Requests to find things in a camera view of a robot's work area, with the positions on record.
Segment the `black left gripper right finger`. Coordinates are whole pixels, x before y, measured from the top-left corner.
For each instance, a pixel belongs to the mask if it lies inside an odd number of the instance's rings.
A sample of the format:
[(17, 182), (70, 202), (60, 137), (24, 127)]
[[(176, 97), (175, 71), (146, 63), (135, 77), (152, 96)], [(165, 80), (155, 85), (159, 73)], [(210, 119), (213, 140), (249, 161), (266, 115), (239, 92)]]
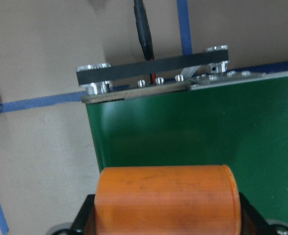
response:
[(243, 193), (239, 193), (241, 205), (241, 235), (267, 235), (268, 223), (252, 206)]

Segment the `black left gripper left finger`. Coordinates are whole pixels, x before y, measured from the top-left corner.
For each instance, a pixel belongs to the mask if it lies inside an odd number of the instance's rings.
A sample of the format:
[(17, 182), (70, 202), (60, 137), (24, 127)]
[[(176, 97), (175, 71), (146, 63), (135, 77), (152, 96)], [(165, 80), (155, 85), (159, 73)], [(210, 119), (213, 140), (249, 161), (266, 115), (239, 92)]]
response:
[(70, 230), (73, 235), (95, 235), (95, 194), (89, 194), (75, 217)]

